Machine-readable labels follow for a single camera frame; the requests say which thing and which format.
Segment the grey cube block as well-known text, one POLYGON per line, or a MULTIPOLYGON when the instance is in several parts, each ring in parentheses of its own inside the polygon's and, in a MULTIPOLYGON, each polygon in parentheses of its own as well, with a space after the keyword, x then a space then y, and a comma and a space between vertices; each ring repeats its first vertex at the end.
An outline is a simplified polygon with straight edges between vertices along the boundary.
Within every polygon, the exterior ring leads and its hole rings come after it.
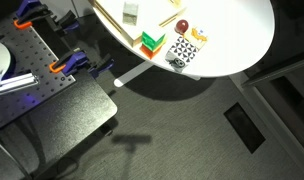
POLYGON ((137 24, 139 5, 134 2, 125 1, 123 5, 123 19, 125 24, 135 26, 137 24))

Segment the blue orange clamp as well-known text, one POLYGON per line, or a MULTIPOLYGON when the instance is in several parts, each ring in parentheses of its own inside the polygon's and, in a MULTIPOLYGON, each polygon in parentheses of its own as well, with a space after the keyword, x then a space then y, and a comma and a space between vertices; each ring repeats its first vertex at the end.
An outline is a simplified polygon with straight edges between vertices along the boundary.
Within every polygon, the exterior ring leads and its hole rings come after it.
POLYGON ((79 27, 76 15, 71 10, 61 19, 56 20, 56 18, 57 16, 40 0, 23 0, 16 11, 16 19, 13 23, 17 29, 23 30, 36 22, 45 21, 60 36, 66 35, 69 31, 79 27))
POLYGON ((107 54, 99 62, 90 62, 85 50, 79 48, 69 51, 57 61, 49 65, 52 73, 63 73, 65 76, 73 75, 81 68, 96 79, 102 72, 109 70, 114 65, 114 59, 110 54, 107 54))

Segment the black cart shelf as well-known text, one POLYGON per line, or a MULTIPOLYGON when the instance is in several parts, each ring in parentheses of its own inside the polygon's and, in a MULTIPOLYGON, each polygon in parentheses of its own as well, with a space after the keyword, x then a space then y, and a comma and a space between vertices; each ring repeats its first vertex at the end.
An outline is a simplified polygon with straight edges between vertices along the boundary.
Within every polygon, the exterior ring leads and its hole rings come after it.
POLYGON ((41 175, 116 112, 97 81, 79 72, 73 85, 0 130, 0 180, 41 175))

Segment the orange patterned card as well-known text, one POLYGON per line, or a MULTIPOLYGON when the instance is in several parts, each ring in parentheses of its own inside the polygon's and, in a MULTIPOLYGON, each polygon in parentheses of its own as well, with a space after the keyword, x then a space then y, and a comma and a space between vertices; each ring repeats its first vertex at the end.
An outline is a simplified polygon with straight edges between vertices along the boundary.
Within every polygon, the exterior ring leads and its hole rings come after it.
POLYGON ((201 49, 208 41, 207 36, 204 31, 198 27, 193 27, 189 29, 184 37, 196 48, 201 49))

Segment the black white patterned box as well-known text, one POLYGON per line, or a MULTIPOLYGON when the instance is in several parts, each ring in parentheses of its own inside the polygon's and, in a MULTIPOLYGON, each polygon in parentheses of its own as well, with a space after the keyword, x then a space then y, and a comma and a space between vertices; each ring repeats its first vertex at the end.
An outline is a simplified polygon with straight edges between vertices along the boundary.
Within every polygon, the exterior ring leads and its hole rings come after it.
POLYGON ((167 51, 165 60, 170 63, 173 59, 179 58, 185 62, 186 67, 194 59, 197 53, 198 49, 194 45, 182 36, 179 36, 167 51))

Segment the wooden tray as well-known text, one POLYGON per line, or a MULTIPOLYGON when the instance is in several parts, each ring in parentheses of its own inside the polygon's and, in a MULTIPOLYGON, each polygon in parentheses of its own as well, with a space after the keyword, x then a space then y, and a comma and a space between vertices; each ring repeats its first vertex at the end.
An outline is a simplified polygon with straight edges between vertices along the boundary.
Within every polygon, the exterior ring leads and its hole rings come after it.
POLYGON ((111 25, 132 46, 141 41, 143 31, 166 26, 186 9, 185 0, 89 0, 111 25), (125 24, 123 19, 124 2, 134 2, 139 5, 137 24, 125 24))

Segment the green block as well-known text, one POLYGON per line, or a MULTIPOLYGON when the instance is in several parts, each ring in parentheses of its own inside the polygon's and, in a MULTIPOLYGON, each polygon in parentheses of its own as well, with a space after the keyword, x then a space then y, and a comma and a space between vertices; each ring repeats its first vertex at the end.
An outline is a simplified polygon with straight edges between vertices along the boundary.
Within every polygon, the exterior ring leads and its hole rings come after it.
POLYGON ((142 44, 149 50, 154 51, 164 41, 165 34, 150 34, 148 32, 142 32, 142 44))

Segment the white table leg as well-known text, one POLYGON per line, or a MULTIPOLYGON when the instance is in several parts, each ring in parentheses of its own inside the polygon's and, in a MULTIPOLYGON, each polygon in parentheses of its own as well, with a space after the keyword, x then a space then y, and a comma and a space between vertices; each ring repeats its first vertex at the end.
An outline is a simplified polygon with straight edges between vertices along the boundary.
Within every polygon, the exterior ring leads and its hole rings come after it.
MULTIPOLYGON (((178 73, 178 72, 174 71, 173 68, 170 68, 169 65, 160 66, 160 64, 153 64, 149 61, 144 61, 144 62, 140 63, 139 65, 135 66, 134 68, 132 68, 131 70, 129 70, 128 72, 124 73, 120 77, 116 78, 114 80, 114 86, 122 87, 126 83, 130 82, 132 79, 136 78, 137 76, 139 76, 140 74, 142 74, 146 70, 150 69, 152 66, 157 66, 161 69, 164 69, 164 70, 167 70, 167 71, 170 71, 170 72, 178 73)), ((179 74, 187 76, 187 77, 189 77, 193 80, 196 80, 196 81, 201 79, 201 77, 197 77, 197 76, 193 76, 193 75, 185 75, 185 74, 182 74, 182 73, 179 73, 179 74)))

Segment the black perforated breadboard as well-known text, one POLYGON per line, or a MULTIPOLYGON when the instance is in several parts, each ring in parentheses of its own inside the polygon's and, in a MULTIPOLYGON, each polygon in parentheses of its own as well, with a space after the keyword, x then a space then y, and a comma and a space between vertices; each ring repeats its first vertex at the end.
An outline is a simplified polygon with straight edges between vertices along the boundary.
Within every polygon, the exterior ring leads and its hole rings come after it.
POLYGON ((57 56, 32 26, 16 28, 15 18, 12 13, 0 20, 0 43, 11 61, 0 81, 0 129, 75 82, 72 75, 50 71, 57 56))

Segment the lower blue orange clamp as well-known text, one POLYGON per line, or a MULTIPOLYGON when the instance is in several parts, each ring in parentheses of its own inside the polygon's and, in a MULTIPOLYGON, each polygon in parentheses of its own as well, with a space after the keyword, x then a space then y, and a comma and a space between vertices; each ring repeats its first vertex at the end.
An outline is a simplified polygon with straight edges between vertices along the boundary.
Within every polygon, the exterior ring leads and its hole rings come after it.
POLYGON ((107 54, 99 62, 90 62, 85 50, 79 48, 69 51, 57 61, 49 65, 52 73, 63 73, 65 76, 73 75, 81 68, 96 79, 102 72, 109 70, 114 65, 114 59, 110 54, 107 54))

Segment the upper blue orange clamp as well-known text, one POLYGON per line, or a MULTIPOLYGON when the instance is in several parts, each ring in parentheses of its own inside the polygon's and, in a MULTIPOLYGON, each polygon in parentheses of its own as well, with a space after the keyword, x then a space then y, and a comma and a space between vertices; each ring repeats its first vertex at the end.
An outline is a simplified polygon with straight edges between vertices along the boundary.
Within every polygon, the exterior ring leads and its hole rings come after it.
POLYGON ((36 22, 45 21, 60 36, 66 35, 69 31, 79 27, 76 15, 71 10, 61 19, 56 20, 56 18, 57 16, 40 0, 23 0, 16 11, 16 19, 13 23, 17 29, 23 30, 36 22))

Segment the red ball toy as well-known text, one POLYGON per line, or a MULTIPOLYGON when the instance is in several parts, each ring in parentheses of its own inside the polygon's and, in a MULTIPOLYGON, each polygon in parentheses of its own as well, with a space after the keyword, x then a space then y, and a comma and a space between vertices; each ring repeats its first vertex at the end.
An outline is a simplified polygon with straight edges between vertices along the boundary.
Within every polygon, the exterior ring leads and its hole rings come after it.
POLYGON ((175 31, 179 34, 184 34, 188 30, 188 28, 189 23, 186 20, 181 19, 176 23, 175 31))

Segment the round white table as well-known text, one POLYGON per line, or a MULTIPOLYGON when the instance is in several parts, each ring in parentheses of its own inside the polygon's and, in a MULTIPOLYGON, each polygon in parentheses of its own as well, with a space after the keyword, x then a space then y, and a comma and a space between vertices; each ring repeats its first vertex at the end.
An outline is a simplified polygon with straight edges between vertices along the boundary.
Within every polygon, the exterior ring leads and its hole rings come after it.
POLYGON ((139 44, 132 47, 111 23, 93 6, 99 20, 125 48, 144 61, 160 66, 171 65, 165 55, 179 37, 176 23, 184 19, 189 28, 204 31, 208 41, 192 62, 182 70, 185 75, 220 77, 243 71, 256 64, 268 51, 274 36, 275 18, 270 0, 185 0, 185 11, 159 30, 150 34, 165 34, 161 51, 149 59, 139 44))

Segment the black floor hatch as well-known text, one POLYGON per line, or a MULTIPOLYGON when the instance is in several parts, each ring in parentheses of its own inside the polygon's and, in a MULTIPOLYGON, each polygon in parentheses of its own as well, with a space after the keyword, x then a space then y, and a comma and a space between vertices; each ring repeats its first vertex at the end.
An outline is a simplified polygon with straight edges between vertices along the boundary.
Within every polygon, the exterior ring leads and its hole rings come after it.
POLYGON ((251 154, 265 141, 263 134, 239 103, 235 103, 230 107, 224 113, 224 116, 251 154))

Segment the orange block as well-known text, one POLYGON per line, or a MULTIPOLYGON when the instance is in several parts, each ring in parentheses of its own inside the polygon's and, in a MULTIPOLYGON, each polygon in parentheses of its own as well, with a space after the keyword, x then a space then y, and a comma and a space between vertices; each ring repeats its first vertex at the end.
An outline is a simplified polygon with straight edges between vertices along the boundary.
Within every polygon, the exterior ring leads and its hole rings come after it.
POLYGON ((154 50, 149 50, 145 45, 141 45, 141 52, 146 55, 149 59, 153 59, 162 49, 165 42, 162 42, 159 46, 157 46, 154 50))

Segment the aluminium extrusion rail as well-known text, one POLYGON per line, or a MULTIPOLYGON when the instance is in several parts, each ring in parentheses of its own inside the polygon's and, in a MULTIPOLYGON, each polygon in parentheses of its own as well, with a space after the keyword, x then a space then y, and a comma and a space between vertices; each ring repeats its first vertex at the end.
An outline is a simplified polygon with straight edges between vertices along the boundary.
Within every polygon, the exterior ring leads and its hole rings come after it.
POLYGON ((24 88, 28 88, 39 83, 39 79, 32 73, 0 80, 0 95, 8 94, 24 88))

